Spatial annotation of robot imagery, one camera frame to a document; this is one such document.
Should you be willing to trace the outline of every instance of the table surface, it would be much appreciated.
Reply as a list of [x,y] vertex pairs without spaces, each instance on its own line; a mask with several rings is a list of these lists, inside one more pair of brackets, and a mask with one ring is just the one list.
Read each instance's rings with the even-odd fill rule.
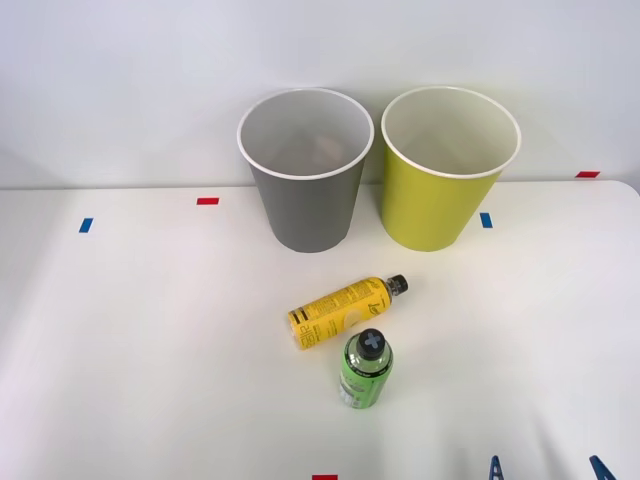
[[[593,479],[640,472],[640,198],[499,183],[458,241],[407,250],[363,186],[347,238],[280,245],[255,188],[0,192],[0,478]],[[203,196],[217,205],[196,205]],[[89,232],[79,233],[85,217]],[[350,333],[286,312],[367,276],[394,371],[338,394]]]

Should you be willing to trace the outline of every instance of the cup rim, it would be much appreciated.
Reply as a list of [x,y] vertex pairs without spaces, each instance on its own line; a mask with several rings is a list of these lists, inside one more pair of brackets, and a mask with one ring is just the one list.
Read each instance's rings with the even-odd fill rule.
[[[461,92],[465,92],[465,93],[470,93],[472,95],[475,95],[476,97],[480,97],[483,100],[488,101],[489,103],[491,103],[493,106],[498,107],[498,109],[500,111],[502,111],[502,113],[504,113],[507,118],[509,118],[509,120],[511,120],[511,123],[513,124],[515,130],[516,130],[516,147],[513,150],[513,153],[511,154],[511,157],[506,161],[503,162],[501,165],[497,166],[496,168],[493,168],[491,170],[488,170],[486,172],[480,172],[480,173],[472,173],[469,175],[464,175],[464,174],[457,174],[457,173],[446,173],[446,172],[439,172],[438,170],[433,170],[431,168],[427,168],[423,165],[420,165],[412,160],[410,160],[409,158],[407,158],[405,155],[403,155],[400,150],[398,150],[395,145],[391,142],[391,140],[389,139],[389,136],[387,135],[387,114],[389,113],[389,111],[391,111],[391,109],[393,108],[393,106],[399,102],[401,99],[403,99],[404,97],[407,97],[409,95],[413,95],[414,93],[418,93],[424,90],[458,90]],[[469,179],[473,179],[473,178],[484,178],[484,177],[489,177],[495,173],[499,173],[502,170],[504,170],[511,162],[513,162],[513,160],[516,158],[516,156],[518,155],[518,153],[520,152],[520,146],[522,145],[522,133],[520,131],[520,125],[518,125],[517,120],[515,119],[515,117],[511,114],[511,112],[509,112],[509,110],[507,110],[504,106],[502,106],[500,103],[496,102],[493,98],[488,97],[487,95],[484,95],[482,93],[476,92],[474,90],[470,90],[468,88],[463,88],[463,87],[454,87],[451,85],[431,85],[431,86],[427,86],[427,87],[418,87],[418,88],[414,88],[413,90],[409,90],[408,92],[405,92],[399,96],[397,96],[396,98],[394,98],[391,103],[389,105],[387,105],[387,108],[384,109],[384,113],[382,114],[382,121],[381,123],[381,130],[382,130],[382,136],[384,137],[384,141],[387,144],[387,146],[391,149],[391,151],[393,153],[395,153],[401,160],[403,160],[405,163],[408,163],[409,165],[411,165],[412,167],[417,168],[418,170],[421,170],[425,173],[429,173],[431,175],[436,175],[438,177],[446,177],[446,178],[457,178],[457,179],[464,179],[464,180],[469,180]]]
[[[331,170],[331,171],[325,172],[325,173],[318,173],[316,175],[289,175],[287,173],[276,172],[275,170],[271,170],[271,169],[269,169],[269,168],[267,168],[267,167],[265,167],[263,165],[260,165],[253,158],[251,158],[251,156],[247,153],[247,151],[245,150],[244,146],[242,145],[242,127],[244,126],[244,123],[247,120],[247,118],[249,118],[249,115],[251,115],[251,113],[253,113],[253,111],[256,108],[258,108],[260,105],[262,105],[263,103],[267,102],[268,100],[271,100],[273,98],[279,97],[281,95],[286,95],[286,94],[289,94],[289,93],[300,92],[300,91],[322,92],[322,93],[329,93],[331,95],[335,95],[337,97],[340,97],[340,98],[343,98],[345,100],[348,100],[349,102],[351,102],[353,105],[355,105],[364,114],[365,118],[367,119],[367,123],[369,124],[369,140],[367,141],[367,144],[364,147],[364,149],[362,150],[362,152],[360,152],[360,155],[358,155],[354,160],[352,160],[351,162],[349,162],[348,164],[346,164],[346,165],[344,165],[344,166],[342,166],[340,168],[337,168],[335,170]],[[261,170],[261,171],[263,171],[264,173],[266,173],[268,175],[271,175],[271,176],[274,176],[274,177],[278,177],[278,178],[283,178],[285,180],[320,180],[322,178],[333,177],[333,176],[338,175],[338,174],[340,174],[342,172],[345,172],[345,171],[349,170],[351,167],[354,167],[355,165],[357,165],[358,162],[360,162],[367,155],[367,153],[369,153],[369,150],[371,150],[371,146],[373,145],[374,137],[375,137],[375,127],[373,126],[373,120],[371,119],[371,115],[369,115],[369,112],[359,102],[357,102],[356,100],[354,100],[350,96],[345,95],[344,93],[336,92],[335,90],[329,90],[328,88],[319,88],[319,87],[290,88],[288,90],[283,90],[283,91],[274,93],[272,95],[266,96],[266,97],[258,100],[242,116],[242,119],[240,120],[240,123],[238,124],[238,129],[236,131],[236,140],[238,142],[238,148],[240,149],[240,153],[242,153],[242,156],[245,158],[245,160],[247,160],[251,165],[253,165],[258,170]]]

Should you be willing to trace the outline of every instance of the paper cup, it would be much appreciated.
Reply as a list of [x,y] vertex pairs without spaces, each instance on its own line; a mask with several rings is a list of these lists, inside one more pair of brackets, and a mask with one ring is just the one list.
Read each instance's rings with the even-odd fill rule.
[[382,116],[382,223],[399,244],[451,245],[518,154],[520,127],[498,102],[457,87],[400,95]]
[[283,245],[320,252],[347,235],[373,136],[362,105],[320,88],[279,93],[245,114],[238,146]]

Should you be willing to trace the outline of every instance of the gray cup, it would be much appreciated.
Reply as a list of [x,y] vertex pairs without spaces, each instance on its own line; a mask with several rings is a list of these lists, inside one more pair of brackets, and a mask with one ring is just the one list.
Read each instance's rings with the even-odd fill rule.
[[238,126],[276,238],[297,252],[321,252],[347,235],[373,121],[338,92],[305,88],[254,105]]

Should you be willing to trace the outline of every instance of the bottle cap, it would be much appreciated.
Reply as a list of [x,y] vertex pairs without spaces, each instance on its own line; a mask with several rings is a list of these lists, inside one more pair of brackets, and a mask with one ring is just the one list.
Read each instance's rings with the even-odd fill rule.
[[398,295],[409,290],[409,283],[407,279],[404,278],[404,275],[394,275],[391,277],[391,280],[393,280],[398,287]]
[[375,328],[367,328],[358,336],[356,351],[365,360],[377,360],[384,353],[387,341],[384,335]]

